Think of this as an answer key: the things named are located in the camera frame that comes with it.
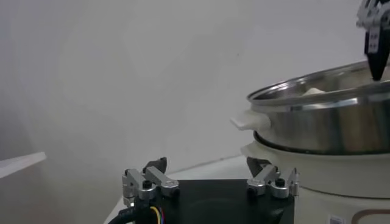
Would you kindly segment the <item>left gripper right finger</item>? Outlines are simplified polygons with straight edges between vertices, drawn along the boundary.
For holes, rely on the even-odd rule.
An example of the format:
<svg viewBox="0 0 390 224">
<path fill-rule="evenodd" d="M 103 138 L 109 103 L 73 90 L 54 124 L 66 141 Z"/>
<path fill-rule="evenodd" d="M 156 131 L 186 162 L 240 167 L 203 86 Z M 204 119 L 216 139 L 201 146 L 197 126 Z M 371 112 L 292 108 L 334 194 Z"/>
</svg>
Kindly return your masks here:
<svg viewBox="0 0 390 224">
<path fill-rule="evenodd" d="M 280 169 L 266 159 L 246 158 L 252 178 L 246 181 L 249 194 L 255 197 L 270 193 L 274 198 L 299 195 L 299 174 L 296 168 Z"/>
</svg>

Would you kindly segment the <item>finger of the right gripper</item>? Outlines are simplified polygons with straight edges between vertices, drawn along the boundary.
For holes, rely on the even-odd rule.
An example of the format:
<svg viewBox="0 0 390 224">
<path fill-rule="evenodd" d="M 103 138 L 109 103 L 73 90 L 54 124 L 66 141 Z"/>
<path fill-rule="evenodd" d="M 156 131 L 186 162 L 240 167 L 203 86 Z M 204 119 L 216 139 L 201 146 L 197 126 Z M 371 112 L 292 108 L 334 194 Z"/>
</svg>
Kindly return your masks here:
<svg viewBox="0 0 390 224">
<path fill-rule="evenodd" d="M 380 81 L 389 59 L 389 0 L 362 0 L 356 16 L 372 79 Z"/>
</svg>

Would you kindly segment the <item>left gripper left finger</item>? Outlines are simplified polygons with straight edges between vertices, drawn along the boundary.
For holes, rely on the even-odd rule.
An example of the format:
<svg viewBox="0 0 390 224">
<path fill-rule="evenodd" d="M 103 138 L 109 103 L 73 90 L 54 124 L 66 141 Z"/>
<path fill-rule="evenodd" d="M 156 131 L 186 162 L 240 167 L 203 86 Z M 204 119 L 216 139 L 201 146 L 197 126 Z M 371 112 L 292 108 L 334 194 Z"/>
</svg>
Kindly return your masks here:
<svg viewBox="0 0 390 224">
<path fill-rule="evenodd" d="M 180 194 L 178 180 L 165 175 L 168 165 L 167 157 L 149 161 L 142 171 L 126 169 L 122 174 L 122 198 L 126 207 L 135 206 L 136 200 L 149 203 L 162 197 L 177 198 Z"/>
</svg>

